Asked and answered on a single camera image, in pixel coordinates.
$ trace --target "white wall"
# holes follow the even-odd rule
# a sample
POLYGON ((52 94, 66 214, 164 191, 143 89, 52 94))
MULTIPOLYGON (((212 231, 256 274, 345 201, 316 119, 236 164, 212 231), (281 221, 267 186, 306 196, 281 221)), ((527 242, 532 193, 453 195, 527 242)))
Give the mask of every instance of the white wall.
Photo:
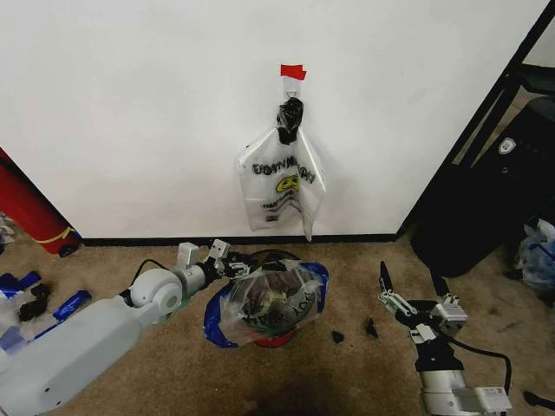
POLYGON ((526 57, 525 63, 555 68, 555 20, 547 26, 526 57))
POLYGON ((393 233, 546 4, 6 1, 0 143, 84 237, 251 235, 235 156, 303 63, 316 234, 393 233))

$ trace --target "blue plastic bag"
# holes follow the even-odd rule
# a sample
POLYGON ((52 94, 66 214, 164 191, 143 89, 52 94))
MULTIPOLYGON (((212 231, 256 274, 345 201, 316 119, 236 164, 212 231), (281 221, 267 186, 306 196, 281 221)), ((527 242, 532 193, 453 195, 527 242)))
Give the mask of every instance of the blue plastic bag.
POLYGON ((206 305, 207 340, 221 348, 279 337, 323 312, 328 271, 319 263, 280 260, 282 270, 264 267, 231 281, 206 305))
POLYGON ((540 219, 537 227, 525 225, 517 269, 526 284, 542 292, 555 291, 555 227, 540 219))

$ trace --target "plastic bag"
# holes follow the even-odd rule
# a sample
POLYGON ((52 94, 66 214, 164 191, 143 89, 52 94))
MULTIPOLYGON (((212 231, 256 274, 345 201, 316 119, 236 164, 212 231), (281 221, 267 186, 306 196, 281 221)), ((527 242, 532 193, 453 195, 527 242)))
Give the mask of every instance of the plastic bag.
POLYGON ((519 247, 517 269, 526 284, 542 292, 555 291, 555 227, 540 219, 536 228, 525 225, 528 237, 519 247))
POLYGON ((279 107, 277 125, 239 155, 238 172, 251 230, 273 228, 300 214, 310 241, 326 193, 323 168, 300 127, 304 105, 297 98, 298 80, 285 80, 290 98, 279 107))
POLYGON ((231 281, 206 305, 205 337, 221 348, 289 334, 323 311, 328 271, 319 263, 280 260, 231 281))

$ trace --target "yellow logo on bag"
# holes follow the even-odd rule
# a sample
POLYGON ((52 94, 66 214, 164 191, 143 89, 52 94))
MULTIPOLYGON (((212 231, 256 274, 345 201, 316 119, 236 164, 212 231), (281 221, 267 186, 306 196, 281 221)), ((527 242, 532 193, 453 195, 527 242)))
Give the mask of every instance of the yellow logo on bag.
POLYGON ((281 179, 276 186, 276 192, 285 192, 291 188, 298 192, 298 175, 287 176, 281 179))

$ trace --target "blue object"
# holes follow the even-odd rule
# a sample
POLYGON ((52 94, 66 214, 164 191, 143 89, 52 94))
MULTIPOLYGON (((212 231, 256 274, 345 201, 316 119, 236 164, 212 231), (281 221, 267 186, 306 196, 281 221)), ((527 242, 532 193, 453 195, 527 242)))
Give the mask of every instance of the blue object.
POLYGON ((41 277, 38 276, 38 273, 36 273, 35 271, 31 271, 27 274, 26 277, 19 281, 19 289, 26 290, 27 288, 30 288, 32 285, 37 283, 39 280, 41 280, 41 277))
POLYGON ((320 286, 320 299, 318 299, 317 303, 318 314, 321 314, 323 307, 326 306, 326 294, 328 293, 328 281, 330 279, 330 274, 320 263, 301 263, 301 266, 312 273, 316 273, 320 276, 320 280, 322 280, 322 286, 320 286))
POLYGON ((27 342, 19 333, 18 327, 9 327, 0 337, 0 348, 6 353, 15 353, 20 347, 27 342))
POLYGON ((236 348, 238 345, 235 342, 229 341, 225 338, 224 333, 219 328, 219 298, 229 295, 232 289, 232 283, 229 282, 224 286, 216 295, 212 297, 210 302, 206 305, 205 310, 205 338, 213 342, 220 348, 236 348))
MULTIPOLYGON (((325 299, 328 290, 328 281, 330 275, 324 266, 320 263, 300 263, 299 266, 308 270, 311 274, 317 275, 322 283, 320 286, 320 296, 317 296, 317 313, 321 314, 323 307, 325 306, 325 299)), ((224 288, 222 288, 218 293, 216 293, 210 302, 206 305, 205 310, 205 321, 204 330, 205 338, 216 344, 220 348, 236 348, 238 344, 229 341, 225 338, 224 333, 219 328, 219 323, 221 322, 221 311, 219 307, 219 301, 222 297, 229 296, 233 287, 233 283, 228 283, 224 288)))
POLYGON ((71 296, 66 302, 62 303, 62 306, 58 308, 52 316, 59 322, 63 322, 69 318, 81 305, 86 301, 92 299, 90 293, 86 290, 79 290, 73 296, 71 296))
POLYGON ((0 290, 10 299, 39 280, 41 280, 41 277, 35 271, 31 271, 21 280, 17 280, 10 273, 4 273, 0 276, 0 290))
POLYGON ((19 282, 10 273, 4 273, 0 276, 0 290, 10 299, 19 292, 19 282))

